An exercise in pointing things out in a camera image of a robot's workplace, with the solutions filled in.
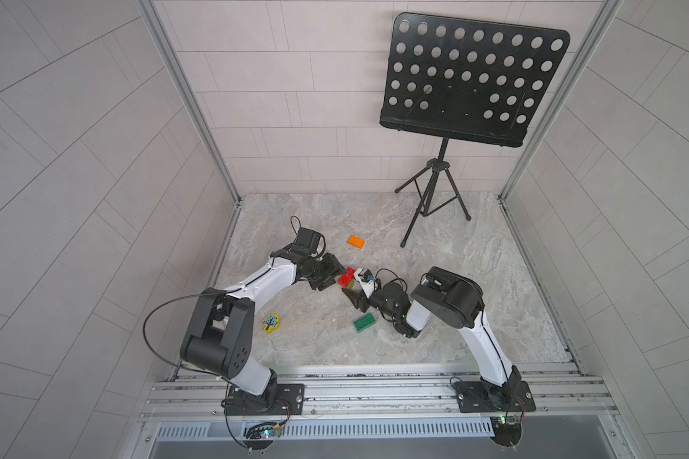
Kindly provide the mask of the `red lego brick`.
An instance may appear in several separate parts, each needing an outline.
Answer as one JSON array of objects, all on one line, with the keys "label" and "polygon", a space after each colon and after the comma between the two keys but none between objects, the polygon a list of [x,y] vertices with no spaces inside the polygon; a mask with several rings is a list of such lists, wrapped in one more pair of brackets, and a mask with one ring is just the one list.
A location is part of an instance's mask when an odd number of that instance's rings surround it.
[{"label": "red lego brick", "polygon": [[353,279],[355,277],[355,270],[353,268],[348,267],[346,269],[346,272],[343,273],[338,279],[337,283],[342,287],[342,288],[348,288],[350,283],[352,283]]}]

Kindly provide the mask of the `green lego brick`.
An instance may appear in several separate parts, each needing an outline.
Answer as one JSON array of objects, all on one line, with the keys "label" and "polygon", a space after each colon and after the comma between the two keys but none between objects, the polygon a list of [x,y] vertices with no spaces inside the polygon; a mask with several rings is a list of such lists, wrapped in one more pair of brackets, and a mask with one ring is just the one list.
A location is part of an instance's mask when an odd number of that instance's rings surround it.
[{"label": "green lego brick", "polygon": [[353,322],[353,326],[357,333],[362,333],[376,323],[377,319],[375,319],[375,316],[372,313],[367,313],[362,317],[358,317],[358,319]]}]

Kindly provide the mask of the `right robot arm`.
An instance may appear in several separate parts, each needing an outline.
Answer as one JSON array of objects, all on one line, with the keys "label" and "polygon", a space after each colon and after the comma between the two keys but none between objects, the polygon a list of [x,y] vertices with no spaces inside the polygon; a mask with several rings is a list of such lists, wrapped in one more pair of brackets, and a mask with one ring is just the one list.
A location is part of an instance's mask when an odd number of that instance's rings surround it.
[{"label": "right robot arm", "polygon": [[344,276],[342,290],[356,309],[379,311],[409,339],[417,338],[431,317],[457,329],[478,363],[490,403],[500,409],[513,402],[522,378],[492,334],[483,290],[474,280],[432,267],[407,293],[402,279],[383,284],[370,271],[359,269]]}]

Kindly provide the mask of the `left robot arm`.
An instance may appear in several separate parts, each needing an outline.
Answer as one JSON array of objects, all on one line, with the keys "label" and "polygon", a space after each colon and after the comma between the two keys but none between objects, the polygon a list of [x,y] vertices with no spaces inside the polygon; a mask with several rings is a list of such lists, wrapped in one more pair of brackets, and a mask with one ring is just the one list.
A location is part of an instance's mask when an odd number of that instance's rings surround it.
[{"label": "left robot arm", "polygon": [[336,256],[327,252],[321,233],[299,229],[292,243],[272,252],[252,275],[223,290],[208,288],[199,296],[181,343],[181,360],[250,396],[274,392],[275,372],[251,356],[256,312],[300,281],[321,291],[345,272]]}]

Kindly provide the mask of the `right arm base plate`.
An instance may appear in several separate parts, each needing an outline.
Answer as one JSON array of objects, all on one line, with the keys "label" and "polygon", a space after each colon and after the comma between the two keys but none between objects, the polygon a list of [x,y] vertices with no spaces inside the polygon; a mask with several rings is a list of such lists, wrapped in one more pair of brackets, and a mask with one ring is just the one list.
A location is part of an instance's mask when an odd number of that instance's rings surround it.
[{"label": "right arm base plate", "polygon": [[482,379],[478,382],[465,382],[459,377],[452,377],[450,386],[455,390],[461,413],[502,412],[508,414],[517,411],[521,414],[536,410],[535,400],[528,383],[517,374],[512,375],[502,386],[496,386]]}]

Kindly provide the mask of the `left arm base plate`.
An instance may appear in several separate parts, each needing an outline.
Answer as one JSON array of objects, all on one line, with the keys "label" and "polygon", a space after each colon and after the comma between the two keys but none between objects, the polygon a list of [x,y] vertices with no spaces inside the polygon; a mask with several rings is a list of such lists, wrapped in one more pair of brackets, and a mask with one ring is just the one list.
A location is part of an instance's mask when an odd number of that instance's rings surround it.
[{"label": "left arm base plate", "polygon": [[229,416],[301,415],[304,392],[304,384],[278,384],[275,391],[253,396],[233,386],[221,405]]}]

